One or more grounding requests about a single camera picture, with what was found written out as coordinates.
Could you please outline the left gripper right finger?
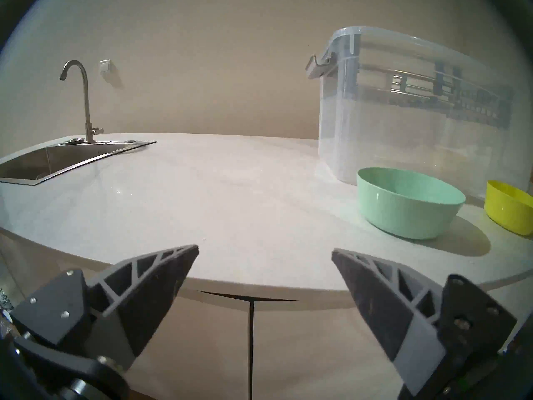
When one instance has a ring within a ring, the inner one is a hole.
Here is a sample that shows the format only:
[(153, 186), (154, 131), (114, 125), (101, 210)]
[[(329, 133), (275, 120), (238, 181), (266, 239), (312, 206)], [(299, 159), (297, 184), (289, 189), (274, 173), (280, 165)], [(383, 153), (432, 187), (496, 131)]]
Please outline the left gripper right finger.
[(439, 285), (397, 262), (334, 249), (332, 262), (403, 385), (398, 397), (468, 397), (497, 370), (517, 319), (452, 273)]

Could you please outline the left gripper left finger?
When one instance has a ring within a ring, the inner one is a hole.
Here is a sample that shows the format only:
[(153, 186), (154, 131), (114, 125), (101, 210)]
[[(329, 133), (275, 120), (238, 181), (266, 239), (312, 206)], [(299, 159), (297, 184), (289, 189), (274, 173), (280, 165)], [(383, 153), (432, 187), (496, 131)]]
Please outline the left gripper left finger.
[(65, 270), (11, 312), (21, 334), (64, 353), (130, 368), (171, 308), (196, 257), (186, 245), (132, 257), (86, 279)]

